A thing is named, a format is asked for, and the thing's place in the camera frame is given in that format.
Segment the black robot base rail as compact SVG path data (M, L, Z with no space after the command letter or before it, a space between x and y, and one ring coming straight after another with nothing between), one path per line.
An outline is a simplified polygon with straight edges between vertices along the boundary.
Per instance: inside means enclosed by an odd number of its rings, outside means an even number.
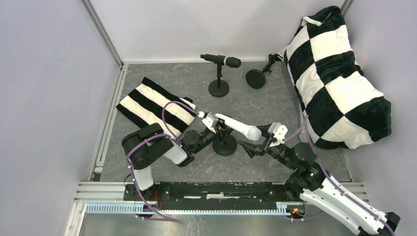
M277 203L293 204L289 212L306 210L298 194L274 182L160 182L141 193L125 185L125 201L141 197L158 210L273 210Z

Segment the white tube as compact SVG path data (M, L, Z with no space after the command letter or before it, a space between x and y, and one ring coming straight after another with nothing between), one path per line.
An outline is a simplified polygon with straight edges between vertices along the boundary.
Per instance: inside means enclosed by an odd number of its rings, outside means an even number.
M222 120L226 126L241 133L248 140L258 141L262 136L261 130L256 126L247 125L224 114L215 114L215 116Z

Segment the black mic stand with clip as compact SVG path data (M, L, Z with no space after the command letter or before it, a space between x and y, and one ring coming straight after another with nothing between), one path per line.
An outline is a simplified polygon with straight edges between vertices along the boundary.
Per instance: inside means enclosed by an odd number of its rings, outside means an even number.
M229 92L229 84L222 80L222 66L217 65L217 79L209 84L208 91L214 97L224 97Z

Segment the black mic stand ring holder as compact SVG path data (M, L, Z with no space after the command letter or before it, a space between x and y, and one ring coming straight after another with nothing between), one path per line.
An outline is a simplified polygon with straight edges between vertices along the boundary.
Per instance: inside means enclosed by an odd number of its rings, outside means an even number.
M233 129L224 125L217 124L215 127L216 140L213 141L212 147L215 153L221 156L228 156L237 150L237 141L232 135Z

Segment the grey tube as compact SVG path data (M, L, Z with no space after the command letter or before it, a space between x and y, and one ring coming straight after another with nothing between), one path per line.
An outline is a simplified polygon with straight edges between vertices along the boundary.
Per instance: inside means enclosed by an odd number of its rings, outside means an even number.
M302 129L298 135L299 141L302 143L309 142L309 135L307 134L306 129Z

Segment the black handheld microphone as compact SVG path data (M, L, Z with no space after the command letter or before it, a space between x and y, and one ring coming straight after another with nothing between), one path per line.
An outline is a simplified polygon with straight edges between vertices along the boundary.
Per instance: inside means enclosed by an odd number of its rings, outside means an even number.
M213 62L216 65L228 66L230 68L239 68L241 66L241 60L235 57L226 57L221 55L212 55L212 54L201 54L201 59L205 61Z

